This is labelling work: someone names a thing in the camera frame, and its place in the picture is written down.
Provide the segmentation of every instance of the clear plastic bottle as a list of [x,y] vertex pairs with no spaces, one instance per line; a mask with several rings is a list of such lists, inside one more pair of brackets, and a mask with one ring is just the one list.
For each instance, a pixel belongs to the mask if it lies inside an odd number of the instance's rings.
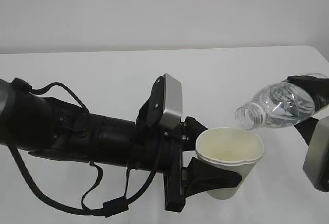
[[[308,76],[327,78],[319,73]],[[282,81],[261,89],[251,100],[235,112],[235,118],[242,129],[251,130],[259,127],[283,128],[296,125],[309,117],[316,110],[315,102],[324,108],[329,104],[327,99],[311,97],[299,86]]]

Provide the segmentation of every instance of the white table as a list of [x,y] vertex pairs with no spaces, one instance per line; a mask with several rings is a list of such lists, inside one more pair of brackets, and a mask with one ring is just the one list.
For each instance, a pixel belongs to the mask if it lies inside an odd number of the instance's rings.
[[[261,87],[289,75],[321,72],[328,62],[314,48],[261,47],[168,51],[0,54],[0,78],[19,77],[34,88],[59,81],[68,85],[90,112],[135,120],[153,81],[168,72],[182,82],[184,115],[208,128],[236,127],[234,112]],[[48,96],[74,102],[60,88]],[[329,115],[329,110],[317,118]],[[201,193],[187,198],[182,213],[164,210],[162,175],[128,212],[104,219],[62,213],[29,190],[5,146],[0,147],[1,223],[328,223],[329,194],[316,191],[302,171],[307,146],[294,128],[260,129],[265,155],[237,194],[226,201]],[[96,178],[85,163],[56,162],[22,152],[40,188],[50,197],[79,207]],[[184,156],[187,164],[194,152]],[[86,202],[93,208],[123,193],[125,169],[103,165],[104,179]],[[131,173],[128,195],[148,172]]]

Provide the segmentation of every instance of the paper cup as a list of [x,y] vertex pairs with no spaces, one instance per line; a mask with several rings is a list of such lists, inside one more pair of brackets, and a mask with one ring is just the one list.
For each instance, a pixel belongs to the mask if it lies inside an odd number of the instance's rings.
[[201,133],[196,139],[195,151],[199,160],[242,176],[241,183],[235,188],[207,191],[210,196],[225,200],[234,196],[251,169],[262,158],[264,144],[254,133],[221,127]]

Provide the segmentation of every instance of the bottle opening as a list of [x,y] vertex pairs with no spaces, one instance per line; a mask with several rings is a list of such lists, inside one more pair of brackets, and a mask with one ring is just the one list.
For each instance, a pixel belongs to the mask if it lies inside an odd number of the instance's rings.
[[261,127],[265,123],[266,114],[263,108],[256,103],[246,103],[235,112],[235,119],[244,130]]

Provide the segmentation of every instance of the robotic arm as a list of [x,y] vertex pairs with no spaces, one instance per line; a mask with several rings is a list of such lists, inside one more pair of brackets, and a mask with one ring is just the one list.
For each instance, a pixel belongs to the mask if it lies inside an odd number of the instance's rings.
[[[40,98],[53,86],[64,88],[81,107],[56,98]],[[236,187],[242,177],[218,169],[196,158],[182,166],[182,153],[195,150],[195,141],[205,131],[192,117],[181,122],[181,83],[168,74],[154,82],[151,95],[141,107],[136,122],[90,114],[87,107],[65,85],[52,83],[33,89],[21,79],[0,80],[0,144],[8,146],[26,183],[44,203],[67,213],[109,217],[128,210],[151,184],[156,173],[163,174],[165,210],[181,212],[186,198],[208,190]],[[95,163],[127,167],[122,197],[103,203],[103,208],[81,209],[58,203],[44,195],[34,183],[17,149],[30,155],[57,160],[90,163],[98,177],[102,169]],[[150,174],[141,189],[126,197],[130,170]]]

